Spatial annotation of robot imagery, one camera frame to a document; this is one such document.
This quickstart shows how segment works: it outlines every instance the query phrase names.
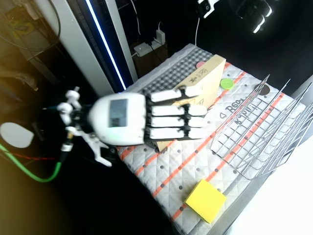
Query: power strip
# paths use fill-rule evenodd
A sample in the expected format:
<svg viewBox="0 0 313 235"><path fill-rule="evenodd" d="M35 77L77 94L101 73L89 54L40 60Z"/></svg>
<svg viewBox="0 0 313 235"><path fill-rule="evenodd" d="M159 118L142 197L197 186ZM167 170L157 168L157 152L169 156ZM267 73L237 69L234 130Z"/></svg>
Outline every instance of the power strip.
<svg viewBox="0 0 313 235"><path fill-rule="evenodd" d="M142 44L134 47L134 51L137 53L137 55L139 57L142 57L142 56L150 53L152 51L152 48L153 48L153 50L155 50L155 49L157 49L157 48L159 48L161 46L162 45L160 43L157 43L156 41L152 41L152 45L151 46L149 46L146 43L142 43Z"/></svg>

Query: white quilted fabric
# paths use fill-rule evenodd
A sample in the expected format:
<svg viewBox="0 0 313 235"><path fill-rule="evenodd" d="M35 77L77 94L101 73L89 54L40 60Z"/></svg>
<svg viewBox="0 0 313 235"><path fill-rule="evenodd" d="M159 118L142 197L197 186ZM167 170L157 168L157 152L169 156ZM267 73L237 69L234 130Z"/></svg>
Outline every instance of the white quilted fabric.
<svg viewBox="0 0 313 235"><path fill-rule="evenodd" d="M137 83L130 87L130 91L139 92L139 90L148 86L154 79L165 74L170 68L179 64L180 61L183 61L192 53L198 53L202 56L199 59L189 61L189 64L192 64L194 68L193 70L196 69L196 64L199 61L207 60L212 56L210 53L194 45L188 45L185 49L166 60L159 68L139 79ZM231 106L235 100L245 99L253 91L254 87L260 83L260 80L250 74L244 73L241 69L233 65L227 67L223 73L223 78L231 78L238 82L232 90L226 93L222 88L219 89L219 95L222 96L220 96L220 100L206 116L208 123L206 131L209 139L206 141L205 139L174 141L168 147L167 151L162 154L157 154L154 149L147 145L137 146L134 150L132 150L132 147L123 147L119 150L122 160L151 192L152 196L162 206L169 218L173 219L176 227L182 234L207 234L219 217L231 206L249 184L249 180L244 177L237 179L239 173L228 164L219 167L220 170L216 172L217 167L223 161L210 150L210 135L231 114L226 109L227 106ZM276 88L269 87L270 93L268 95L259 96L266 102L270 102L278 92ZM276 108L283 110L291 101L292 98L284 95ZM301 108L303 107L300 106L296 113L299 113ZM208 177L210 178L209 182L216 189L221 192L227 192L227 200L212 224L202 221L198 214L183 204L193 187L201 179L207 179Z"/></svg>

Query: green cable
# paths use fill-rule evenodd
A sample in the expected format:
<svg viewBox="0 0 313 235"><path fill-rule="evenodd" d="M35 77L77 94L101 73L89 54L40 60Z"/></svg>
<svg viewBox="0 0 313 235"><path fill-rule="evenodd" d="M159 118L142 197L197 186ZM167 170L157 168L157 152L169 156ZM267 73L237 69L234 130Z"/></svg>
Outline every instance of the green cable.
<svg viewBox="0 0 313 235"><path fill-rule="evenodd" d="M53 174L46 179L42 179L39 178L37 175L34 175L32 172L30 172L22 163L20 163L11 153L9 153L9 151L2 145L0 144L0 149L4 151L5 155L11 159L12 162L14 162L14 164L21 169L26 175L28 175L30 178L32 178L33 180L36 180L40 183L47 183L52 181L59 173L60 168L62 163L61 162L57 162L54 168L54 172Z"/></svg>

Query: wire rack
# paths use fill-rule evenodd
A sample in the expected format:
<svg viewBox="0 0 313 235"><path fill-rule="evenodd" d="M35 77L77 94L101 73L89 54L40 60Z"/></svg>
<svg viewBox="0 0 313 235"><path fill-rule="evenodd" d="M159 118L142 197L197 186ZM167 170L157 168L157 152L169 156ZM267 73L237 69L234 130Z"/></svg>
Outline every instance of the wire rack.
<svg viewBox="0 0 313 235"><path fill-rule="evenodd" d="M218 128L211 150L247 179L270 173L283 165L300 144L313 120L313 104L300 100L311 84L280 111L276 103L282 90L270 103L258 97L268 76Z"/></svg>

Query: green circular object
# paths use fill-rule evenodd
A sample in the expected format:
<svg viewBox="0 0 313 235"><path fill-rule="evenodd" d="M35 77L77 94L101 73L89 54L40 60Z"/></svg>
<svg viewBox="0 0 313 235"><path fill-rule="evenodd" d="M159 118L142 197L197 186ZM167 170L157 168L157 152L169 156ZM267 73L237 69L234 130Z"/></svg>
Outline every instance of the green circular object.
<svg viewBox="0 0 313 235"><path fill-rule="evenodd" d="M233 80L231 80L230 78L225 78L225 79L222 79L221 81L221 87L225 90L230 90L232 89L234 86L234 82Z"/></svg>

